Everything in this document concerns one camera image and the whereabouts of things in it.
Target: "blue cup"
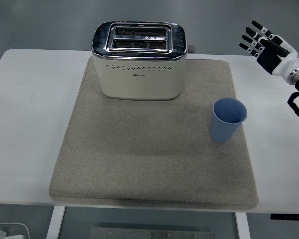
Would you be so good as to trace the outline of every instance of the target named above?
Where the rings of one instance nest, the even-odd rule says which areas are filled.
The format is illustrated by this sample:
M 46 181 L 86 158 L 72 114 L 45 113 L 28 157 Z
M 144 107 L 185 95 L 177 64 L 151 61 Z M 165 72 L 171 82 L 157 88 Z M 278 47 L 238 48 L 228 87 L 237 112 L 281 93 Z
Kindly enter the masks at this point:
M 239 100 L 219 99 L 213 105 L 210 136 L 216 141 L 227 141 L 246 117 L 247 109 Z

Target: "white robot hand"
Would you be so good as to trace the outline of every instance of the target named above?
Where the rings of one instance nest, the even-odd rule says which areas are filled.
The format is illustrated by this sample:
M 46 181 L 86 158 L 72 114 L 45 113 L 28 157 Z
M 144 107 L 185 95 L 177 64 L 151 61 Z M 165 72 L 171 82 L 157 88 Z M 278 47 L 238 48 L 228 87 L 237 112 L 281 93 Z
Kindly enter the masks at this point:
M 239 46 L 257 58 L 257 62 L 271 75 L 281 76 L 288 84 L 295 85 L 299 91 L 299 58 L 296 50 L 282 37 L 273 34 L 256 21 L 252 21 L 261 34 L 246 27 L 247 34 L 242 38 L 251 46 L 240 43 Z M 299 92 L 293 93 L 288 104 L 299 116 L 299 108 L 294 99 L 299 97 Z

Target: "toaster vent hole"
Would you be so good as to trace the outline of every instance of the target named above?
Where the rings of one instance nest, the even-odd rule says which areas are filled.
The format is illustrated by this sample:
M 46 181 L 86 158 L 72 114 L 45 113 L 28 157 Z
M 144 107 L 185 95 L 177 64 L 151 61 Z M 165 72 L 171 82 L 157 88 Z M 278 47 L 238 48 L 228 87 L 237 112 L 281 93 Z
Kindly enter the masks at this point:
M 145 67 L 145 66 L 119 66 L 119 65 L 106 65 L 107 69 L 112 69 L 112 70 L 138 70 L 138 71 L 170 71 L 171 67 Z

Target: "toaster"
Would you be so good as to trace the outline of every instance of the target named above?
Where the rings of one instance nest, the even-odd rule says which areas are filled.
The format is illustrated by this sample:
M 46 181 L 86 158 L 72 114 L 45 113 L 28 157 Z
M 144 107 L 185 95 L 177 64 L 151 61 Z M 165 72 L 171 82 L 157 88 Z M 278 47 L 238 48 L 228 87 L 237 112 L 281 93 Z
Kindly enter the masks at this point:
M 106 96 L 171 100 L 181 90 L 187 40 L 174 23 L 111 21 L 97 27 L 92 55 Z

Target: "toaster slot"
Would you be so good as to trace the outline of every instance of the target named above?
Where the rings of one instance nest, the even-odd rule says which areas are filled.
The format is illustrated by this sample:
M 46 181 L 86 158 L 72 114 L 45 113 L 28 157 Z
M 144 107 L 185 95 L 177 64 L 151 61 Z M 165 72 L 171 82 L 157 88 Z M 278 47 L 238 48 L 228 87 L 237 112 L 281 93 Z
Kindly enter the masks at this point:
M 114 39 L 112 49 L 126 48 L 128 50 L 167 50 L 165 40 L 142 40 L 142 39 Z
M 115 35 L 166 36 L 166 29 L 159 27 L 116 27 Z

